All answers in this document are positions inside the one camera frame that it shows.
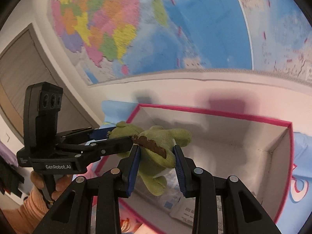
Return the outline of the orange left sleeve forearm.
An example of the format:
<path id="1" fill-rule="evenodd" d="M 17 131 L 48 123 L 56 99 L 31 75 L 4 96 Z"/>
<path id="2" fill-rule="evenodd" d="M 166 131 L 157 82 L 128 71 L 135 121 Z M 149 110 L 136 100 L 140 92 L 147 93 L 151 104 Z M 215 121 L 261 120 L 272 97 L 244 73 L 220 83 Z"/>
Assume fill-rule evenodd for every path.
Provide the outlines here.
<path id="1" fill-rule="evenodd" d="M 42 194 L 34 186 L 21 206 L 3 209 L 2 213 L 15 233 L 32 233 L 48 210 Z"/>

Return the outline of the left hand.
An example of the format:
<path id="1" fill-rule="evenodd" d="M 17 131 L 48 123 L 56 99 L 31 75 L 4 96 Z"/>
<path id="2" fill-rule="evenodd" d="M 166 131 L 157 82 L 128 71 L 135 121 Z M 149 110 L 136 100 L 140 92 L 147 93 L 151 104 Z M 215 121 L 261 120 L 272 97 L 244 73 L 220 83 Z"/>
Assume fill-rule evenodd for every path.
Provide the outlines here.
<path id="1" fill-rule="evenodd" d="M 43 189 L 46 188 L 44 178 L 37 172 L 35 171 L 31 172 L 30 180 L 38 189 L 43 191 Z M 65 175 L 60 179 L 58 179 L 56 181 L 54 191 L 50 194 L 51 200 L 56 201 L 59 198 L 59 196 L 63 193 L 63 191 L 69 186 L 72 180 L 73 175 Z"/>

